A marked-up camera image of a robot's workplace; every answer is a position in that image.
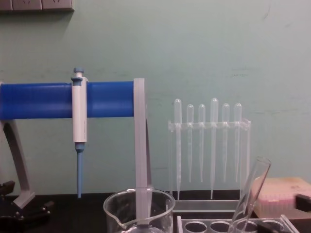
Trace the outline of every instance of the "white stand post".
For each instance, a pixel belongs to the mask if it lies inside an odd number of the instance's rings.
[[[147,129],[145,79],[134,79],[135,171],[136,171],[136,219],[150,216],[152,193],[149,141]]]

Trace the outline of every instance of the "blue pipette holder bar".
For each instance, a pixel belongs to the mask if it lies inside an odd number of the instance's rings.
[[[87,117],[133,117],[133,82],[87,84]],[[0,85],[0,120],[71,118],[70,83]]]

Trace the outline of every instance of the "test tube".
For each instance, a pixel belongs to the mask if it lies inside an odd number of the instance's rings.
[[[199,106],[199,160],[200,160],[200,175],[203,182],[203,158],[204,158],[204,124],[205,124],[205,106]]]
[[[179,200],[179,192],[181,185],[181,100],[176,99],[174,102],[174,119],[176,126],[176,183],[177,183],[177,199]]]
[[[270,166],[270,160],[257,157],[247,177],[238,207],[235,210],[227,233],[245,232],[247,222],[254,210],[256,200],[267,177]]]
[[[210,198],[213,199],[216,167],[216,128],[218,122],[218,99],[210,101],[210,122],[211,122],[211,163],[210,163]]]
[[[188,126],[188,170],[189,182],[191,182],[192,169],[192,127],[193,127],[193,105],[187,106],[187,126]]]
[[[226,179],[227,170],[227,155],[228,155],[228,122],[230,121],[230,105],[223,104],[223,169],[224,169],[224,182]]]
[[[234,121],[235,121],[235,135],[234,135],[234,161],[235,161],[235,179],[238,182],[239,160],[240,160],[240,123],[242,120],[242,105],[236,103],[234,105]]]

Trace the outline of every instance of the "plastic dropper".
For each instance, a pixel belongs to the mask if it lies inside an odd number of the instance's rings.
[[[188,168],[189,168],[189,182],[191,182],[192,169],[192,127],[193,127],[193,105],[187,106],[187,126],[188,126]]]
[[[210,163],[210,198],[213,199],[216,167],[216,128],[218,122],[218,99],[210,101],[210,122],[211,122],[211,163]]]
[[[224,182],[226,179],[227,170],[227,155],[228,155],[228,122],[230,121],[230,105],[223,104],[223,169],[224,169]]]
[[[203,182],[203,157],[204,157],[204,124],[205,124],[205,106],[199,106],[199,160],[200,160],[200,174],[201,182]]]
[[[234,121],[235,121],[235,136],[234,136],[234,161],[235,161],[235,180],[238,182],[239,160],[240,160],[240,122],[242,120],[242,105],[236,103],[234,105]]]
[[[181,184],[181,100],[176,99],[174,102],[174,119],[176,126],[176,182],[177,182],[177,199],[179,200]]]

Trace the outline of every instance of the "electrical outlet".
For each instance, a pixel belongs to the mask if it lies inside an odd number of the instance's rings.
[[[72,10],[72,0],[42,0],[43,10]]]
[[[13,11],[42,10],[41,0],[12,0]]]
[[[0,12],[1,11],[13,11],[11,0],[0,0]]]

